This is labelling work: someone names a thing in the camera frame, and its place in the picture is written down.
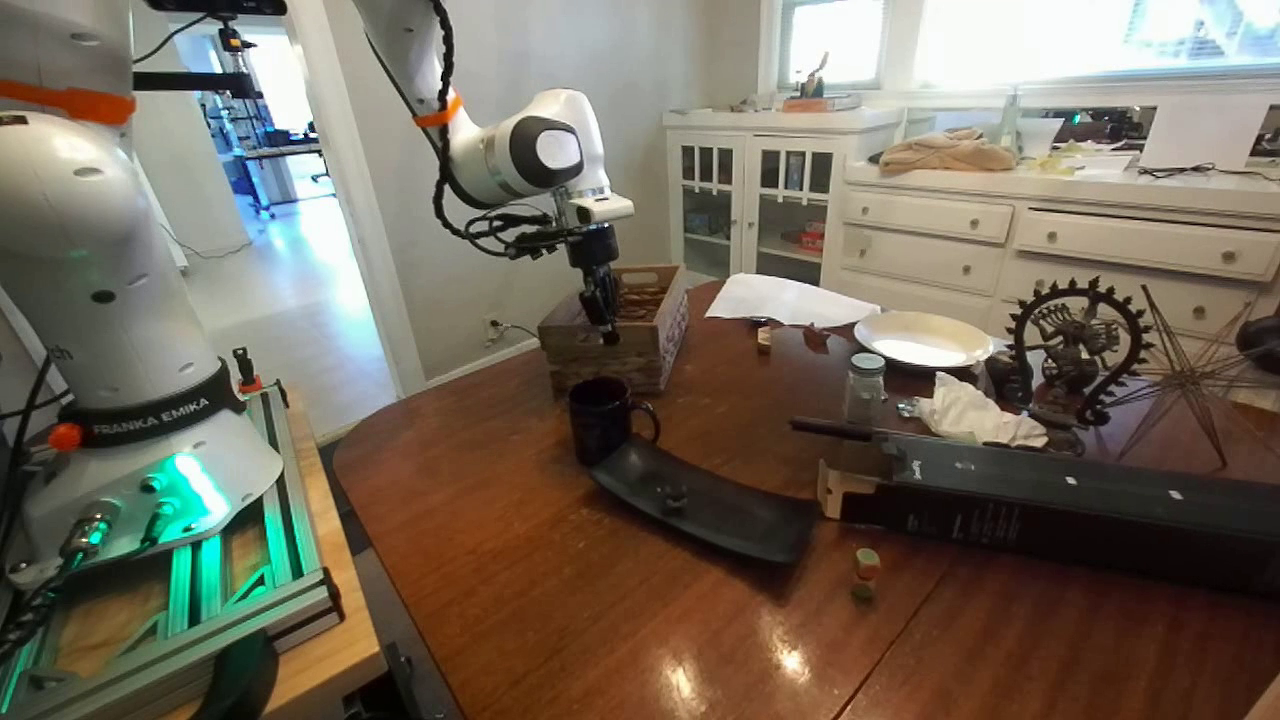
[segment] floor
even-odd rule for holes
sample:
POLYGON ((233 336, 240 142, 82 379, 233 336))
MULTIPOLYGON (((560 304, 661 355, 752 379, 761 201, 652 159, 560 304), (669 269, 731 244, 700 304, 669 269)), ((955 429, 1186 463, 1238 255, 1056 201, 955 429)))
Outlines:
POLYGON ((246 205, 250 244, 187 250, 187 299, 214 344, 250 348, 262 379, 280 379, 321 445, 398 400, 338 196, 246 205))

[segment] black cup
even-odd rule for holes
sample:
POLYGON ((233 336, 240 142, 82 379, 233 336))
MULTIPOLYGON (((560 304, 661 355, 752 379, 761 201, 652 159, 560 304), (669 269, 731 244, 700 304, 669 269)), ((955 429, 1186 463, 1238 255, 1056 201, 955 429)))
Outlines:
POLYGON ((594 376, 567 386, 574 449, 582 463, 599 463, 626 441, 633 441, 633 412, 647 417, 647 441, 656 445, 661 419, 641 402, 626 379, 594 376))

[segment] glass cabinet door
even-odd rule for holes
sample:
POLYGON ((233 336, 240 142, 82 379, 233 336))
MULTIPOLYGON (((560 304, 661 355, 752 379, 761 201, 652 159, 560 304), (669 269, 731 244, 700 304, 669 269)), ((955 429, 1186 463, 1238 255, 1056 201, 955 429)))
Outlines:
POLYGON ((765 142, 757 159, 757 270, 822 284, 836 153, 809 142, 765 142))
POLYGON ((731 181, 736 146, 683 139, 680 146, 680 244, 683 269, 697 275, 731 270, 731 181))

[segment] black tray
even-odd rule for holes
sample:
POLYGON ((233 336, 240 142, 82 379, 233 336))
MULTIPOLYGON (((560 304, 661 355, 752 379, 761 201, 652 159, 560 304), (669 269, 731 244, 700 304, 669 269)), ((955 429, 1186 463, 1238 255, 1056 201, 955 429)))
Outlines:
POLYGON ((643 441, 599 458, 594 478, 638 510, 736 556, 797 564, 809 547, 809 499, 731 482, 643 441))

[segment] paper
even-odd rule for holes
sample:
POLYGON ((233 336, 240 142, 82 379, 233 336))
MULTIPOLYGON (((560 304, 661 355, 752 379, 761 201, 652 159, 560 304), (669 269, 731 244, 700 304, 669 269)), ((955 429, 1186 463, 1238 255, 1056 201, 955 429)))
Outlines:
POLYGON ((867 304, 867 299, 852 299, 852 295, 797 284, 785 275, 752 275, 752 270, 730 275, 730 284, 710 309, 710 315, 723 315, 723 319, 776 319, 776 323, 806 323, 806 329, 842 329, 876 311, 882 304, 867 304))
POLYGON ((1270 102, 1259 97, 1160 98, 1142 167, 1245 167, 1270 102))
POLYGON ((963 445, 1021 445, 1021 449, 1043 449, 1049 430, 1031 417, 1005 412, 993 394, 982 386, 936 370, 933 394, 917 400, 920 419, 947 441, 963 445))

